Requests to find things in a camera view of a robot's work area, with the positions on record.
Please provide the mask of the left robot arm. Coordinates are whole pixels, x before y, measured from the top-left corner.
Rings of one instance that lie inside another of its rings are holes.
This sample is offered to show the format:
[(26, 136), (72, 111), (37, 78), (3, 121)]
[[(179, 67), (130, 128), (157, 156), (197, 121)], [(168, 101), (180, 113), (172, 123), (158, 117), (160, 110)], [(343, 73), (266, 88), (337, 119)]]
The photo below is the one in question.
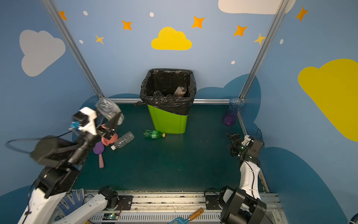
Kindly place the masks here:
[(41, 138), (30, 157), (44, 165), (33, 189), (28, 195), (28, 204), (20, 224), (46, 224), (49, 222), (56, 206), (71, 190), (81, 165), (102, 138), (109, 140), (124, 119), (122, 112), (102, 115), (108, 118), (104, 125), (96, 125), (98, 110), (82, 108), (73, 115), (70, 132), (78, 135), (75, 142), (70, 142), (59, 136)]

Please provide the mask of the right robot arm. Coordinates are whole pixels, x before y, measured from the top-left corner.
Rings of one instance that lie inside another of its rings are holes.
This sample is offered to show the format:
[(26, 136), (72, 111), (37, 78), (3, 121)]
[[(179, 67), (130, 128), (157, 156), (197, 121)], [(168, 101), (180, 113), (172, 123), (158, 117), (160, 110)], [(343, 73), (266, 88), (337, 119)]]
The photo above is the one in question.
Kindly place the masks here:
[(264, 146), (261, 139), (239, 133), (226, 133), (231, 142), (230, 155), (240, 161), (240, 184), (233, 189), (224, 187), (218, 199), (222, 203), (220, 221), (224, 224), (260, 224), (264, 218), (273, 224), (266, 214), (267, 205), (259, 195), (259, 154)]

